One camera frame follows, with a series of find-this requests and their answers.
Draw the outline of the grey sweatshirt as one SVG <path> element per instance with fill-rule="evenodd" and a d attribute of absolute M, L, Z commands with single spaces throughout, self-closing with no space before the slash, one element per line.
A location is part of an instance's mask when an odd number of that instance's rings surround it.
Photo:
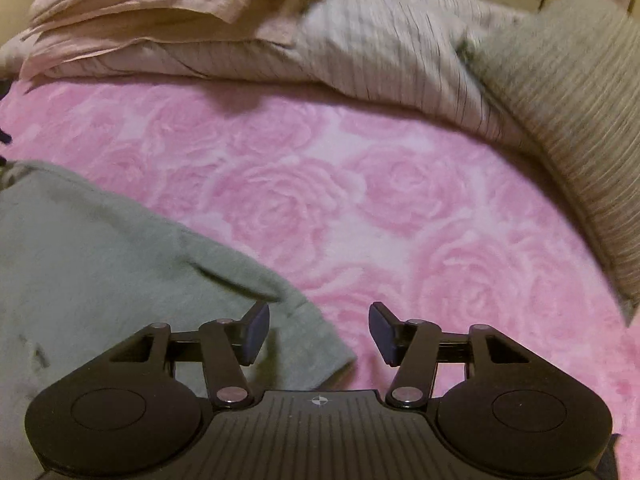
<path fill-rule="evenodd" d="M 270 307 L 255 384 L 323 386 L 354 362 L 320 310 L 255 259 L 59 166 L 1 170 L 1 474 L 41 467 L 24 431 L 44 388 L 144 326 L 195 330 Z"/>

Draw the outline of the pink rose blanket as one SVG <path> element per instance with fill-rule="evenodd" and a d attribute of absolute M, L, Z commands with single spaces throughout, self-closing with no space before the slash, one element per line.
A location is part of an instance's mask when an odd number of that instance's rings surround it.
<path fill-rule="evenodd" d="M 639 329 L 548 174 L 421 115 L 314 86 L 186 78 L 18 84 L 11 158 L 42 159 L 244 252 L 304 292 L 357 361 L 385 302 L 448 332 L 486 323 L 593 388 L 639 474 Z"/>

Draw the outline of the grey knitted cushion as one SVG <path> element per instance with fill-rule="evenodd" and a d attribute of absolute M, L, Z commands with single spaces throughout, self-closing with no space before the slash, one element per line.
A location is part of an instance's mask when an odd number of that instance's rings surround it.
<path fill-rule="evenodd" d="M 639 312 L 639 24 L 555 0 L 460 49 L 573 207 L 625 321 Z"/>

